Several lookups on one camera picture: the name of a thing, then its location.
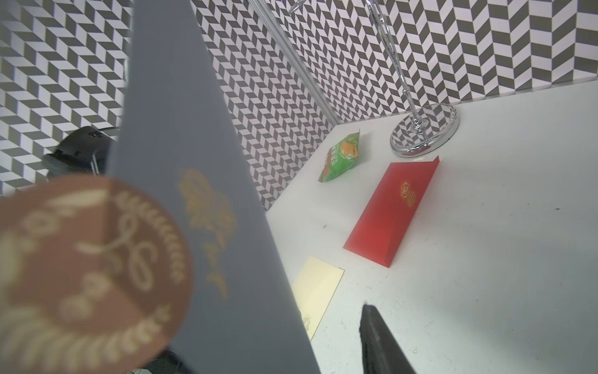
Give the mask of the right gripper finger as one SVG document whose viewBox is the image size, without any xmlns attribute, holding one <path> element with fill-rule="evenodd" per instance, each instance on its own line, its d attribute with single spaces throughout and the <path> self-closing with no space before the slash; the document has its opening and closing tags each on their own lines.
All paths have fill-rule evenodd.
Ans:
<svg viewBox="0 0 598 374">
<path fill-rule="evenodd" d="M 416 373 L 374 305 L 363 305 L 359 334 L 365 374 Z"/>
</svg>

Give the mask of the cream yellow envelope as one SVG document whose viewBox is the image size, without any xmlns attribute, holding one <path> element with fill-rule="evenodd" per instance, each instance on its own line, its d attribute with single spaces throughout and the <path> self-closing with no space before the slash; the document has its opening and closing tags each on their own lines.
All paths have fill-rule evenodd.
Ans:
<svg viewBox="0 0 598 374">
<path fill-rule="evenodd" d="M 292 284 L 297 308 L 311 341 L 335 295 L 344 270 L 316 257 L 309 257 Z"/>
</svg>

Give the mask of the red envelope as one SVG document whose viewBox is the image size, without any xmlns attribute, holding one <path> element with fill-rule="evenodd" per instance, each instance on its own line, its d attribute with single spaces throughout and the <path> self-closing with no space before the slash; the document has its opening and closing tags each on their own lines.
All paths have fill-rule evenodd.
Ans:
<svg viewBox="0 0 598 374">
<path fill-rule="evenodd" d="M 440 158 L 389 165 L 344 249 L 389 268 Z"/>
</svg>

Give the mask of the dark grey envelope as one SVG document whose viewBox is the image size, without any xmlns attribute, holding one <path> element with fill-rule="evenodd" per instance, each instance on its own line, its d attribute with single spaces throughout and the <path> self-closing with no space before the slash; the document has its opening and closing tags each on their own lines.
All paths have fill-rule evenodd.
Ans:
<svg viewBox="0 0 598 374">
<path fill-rule="evenodd" d="M 188 1 L 133 6 L 104 174 L 1 202 L 1 371 L 317 373 Z"/>
</svg>

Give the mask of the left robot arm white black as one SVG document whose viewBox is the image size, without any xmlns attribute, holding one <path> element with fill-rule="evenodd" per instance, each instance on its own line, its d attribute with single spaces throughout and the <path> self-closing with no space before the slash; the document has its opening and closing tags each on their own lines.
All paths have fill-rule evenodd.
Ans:
<svg viewBox="0 0 598 374">
<path fill-rule="evenodd" d="M 110 150 L 116 140 L 93 126 L 70 133 L 50 154 L 42 157 L 48 179 L 71 175 L 104 175 Z"/>
</svg>

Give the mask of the green snack bag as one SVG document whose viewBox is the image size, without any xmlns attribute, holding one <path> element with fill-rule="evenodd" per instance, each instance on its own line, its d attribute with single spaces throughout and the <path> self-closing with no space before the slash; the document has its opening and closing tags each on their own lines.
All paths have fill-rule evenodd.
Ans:
<svg viewBox="0 0 598 374">
<path fill-rule="evenodd" d="M 357 163 L 360 132 L 344 137 L 327 153 L 319 182 L 328 182 L 349 171 Z"/>
</svg>

